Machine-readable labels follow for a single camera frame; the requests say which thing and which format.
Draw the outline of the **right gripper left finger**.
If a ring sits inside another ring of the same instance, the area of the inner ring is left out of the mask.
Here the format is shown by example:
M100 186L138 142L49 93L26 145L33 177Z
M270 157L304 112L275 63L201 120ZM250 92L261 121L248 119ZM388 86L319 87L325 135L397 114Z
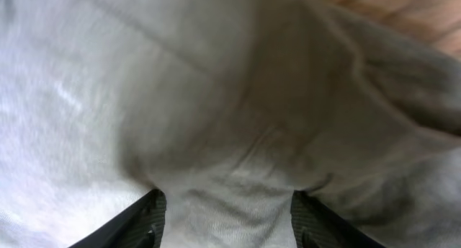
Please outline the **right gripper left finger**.
M152 190L69 248L159 248L165 215L164 193Z

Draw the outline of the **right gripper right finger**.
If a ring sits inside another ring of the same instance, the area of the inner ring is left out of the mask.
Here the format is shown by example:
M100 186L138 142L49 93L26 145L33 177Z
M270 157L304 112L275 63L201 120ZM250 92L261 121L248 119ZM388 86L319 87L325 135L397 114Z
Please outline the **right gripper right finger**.
M297 248L385 248L306 192L293 193L290 213Z

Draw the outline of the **grey shorts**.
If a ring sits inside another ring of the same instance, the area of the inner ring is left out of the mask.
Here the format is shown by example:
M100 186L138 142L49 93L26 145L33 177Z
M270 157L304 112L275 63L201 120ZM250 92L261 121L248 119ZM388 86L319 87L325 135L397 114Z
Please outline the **grey shorts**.
M295 191L460 245L460 62L324 0L1 0L1 245L152 190L160 247L297 247Z

